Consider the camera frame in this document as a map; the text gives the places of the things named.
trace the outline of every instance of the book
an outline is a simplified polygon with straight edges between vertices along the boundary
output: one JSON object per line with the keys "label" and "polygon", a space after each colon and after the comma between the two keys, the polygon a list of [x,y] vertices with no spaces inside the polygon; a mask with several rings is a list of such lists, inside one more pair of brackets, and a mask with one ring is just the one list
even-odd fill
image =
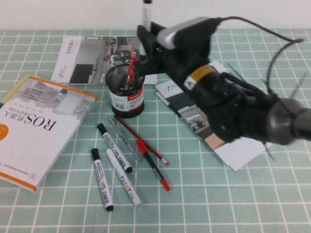
{"label": "book", "polygon": [[0,179],[36,191],[96,100],[29,76],[0,108]]}
{"label": "book", "polygon": [[[209,65],[219,73],[230,72],[218,61],[213,61]],[[265,151],[264,145],[254,139],[242,137],[231,143],[221,140],[211,129],[208,116],[174,81],[170,80],[155,87],[157,89],[156,95],[234,171]]]}
{"label": "book", "polygon": [[[137,36],[65,36],[51,81],[64,84],[105,84],[114,66],[129,64],[133,52],[139,60]],[[144,84],[156,84],[147,75]]]}
{"label": "book", "polygon": [[2,98],[0,99],[0,108],[12,97],[12,95],[26,82],[30,75],[25,75],[19,82]]}

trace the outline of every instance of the red pen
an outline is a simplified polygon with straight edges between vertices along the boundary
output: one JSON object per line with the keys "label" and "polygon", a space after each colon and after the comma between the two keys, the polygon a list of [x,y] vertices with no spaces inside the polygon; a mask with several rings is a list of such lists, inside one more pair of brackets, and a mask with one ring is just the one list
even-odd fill
{"label": "red pen", "polygon": [[169,166],[170,163],[167,162],[155,149],[153,149],[147,142],[145,142],[131,127],[129,127],[120,117],[117,115],[114,115],[115,119],[117,119],[125,128],[128,129],[129,132],[132,133],[136,138],[140,138],[146,147],[153,153],[155,154],[156,157],[158,157],[166,166]]}
{"label": "red pen", "polygon": [[150,166],[151,166],[152,170],[155,172],[156,176],[159,178],[159,180],[163,184],[165,190],[166,191],[170,191],[171,188],[167,184],[167,182],[164,179],[163,175],[161,174],[159,168],[157,168],[155,162],[152,160],[152,158],[151,158],[150,154],[148,153],[147,147],[144,144],[143,140],[137,139],[136,140],[136,144],[137,144],[138,148],[140,149],[141,153],[145,156],[146,160],[150,164]]}
{"label": "red pen", "polygon": [[136,52],[133,52],[133,56],[131,58],[130,66],[128,68],[125,90],[130,89],[130,81],[134,79],[134,63],[135,63],[135,61],[136,61]]}

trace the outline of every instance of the black marker cap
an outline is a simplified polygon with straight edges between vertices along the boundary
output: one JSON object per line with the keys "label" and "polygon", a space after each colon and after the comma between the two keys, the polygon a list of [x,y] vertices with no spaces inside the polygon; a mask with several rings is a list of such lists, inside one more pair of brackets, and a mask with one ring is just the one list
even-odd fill
{"label": "black marker cap", "polygon": [[113,211],[113,205],[107,206],[107,207],[106,207],[106,210],[107,210],[108,212]]}
{"label": "black marker cap", "polygon": [[125,170],[125,172],[127,172],[127,173],[131,173],[133,171],[133,168],[131,167],[131,166],[129,166],[126,170]]}
{"label": "black marker cap", "polygon": [[98,159],[101,159],[100,156],[99,156],[99,151],[98,151],[97,148],[92,149],[91,153],[92,153],[94,161],[98,160]]}
{"label": "black marker cap", "polygon": [[105,128],[105,126],[102,123],[98,124],[97,129],[101,132],[102,135],[104,133],[108,132],[107,129]]}

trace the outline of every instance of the black mesh pen holder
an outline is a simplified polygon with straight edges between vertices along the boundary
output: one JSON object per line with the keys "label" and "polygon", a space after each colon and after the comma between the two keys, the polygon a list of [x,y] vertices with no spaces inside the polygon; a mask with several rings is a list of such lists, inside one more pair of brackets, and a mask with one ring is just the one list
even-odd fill
{"label": "black mesh pen holder", "polygon": [[145,76],[135,76],[130,81],[130,88],[125,89],[127,84],[129,64],[112,67],[106,74],[106,84],[109,87],[112,111],[122,118],[138,116],[145,107],[142,85]]}

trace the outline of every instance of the green checkered tablecloth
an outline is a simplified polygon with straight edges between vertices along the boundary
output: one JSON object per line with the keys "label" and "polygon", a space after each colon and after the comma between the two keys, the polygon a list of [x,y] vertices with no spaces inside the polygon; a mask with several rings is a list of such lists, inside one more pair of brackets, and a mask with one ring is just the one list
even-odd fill
{"label": "green checkered tablecloth", "polygon": [[[280,29],[304,38],[287,49],[272,72],[272,87],[289,96],[303,73],[308,78],[296,98],[311,105],[311,30]],[[135,35],[135,31],[0,31],[0,98],[25,74],[49,79],[64,35]],[[264,85],[268,63],[284,41],[256,29],[219,30],[211,59],[230,63],[248,82]],[[159,83],[168,77],[159,75]],[[166,192],[147,162],[135,161],[111,127],[106,86],[82,85],[98,102],[47,174],[30,193],[0,181],[0,233],[310,233],[311,143],[297,141],[259,155],[234,172],[145,86],[145,110],[126,122],[157,149],[170,166],[158,162],[171,186]],[[142,202],[134,208],[104,151],[107,144],[94,125],[102,122],[124,151],[129,174]],[[125,130],[134,143],[133,136]],[[115,204],[106,212],[90,150],[101,152]]]}

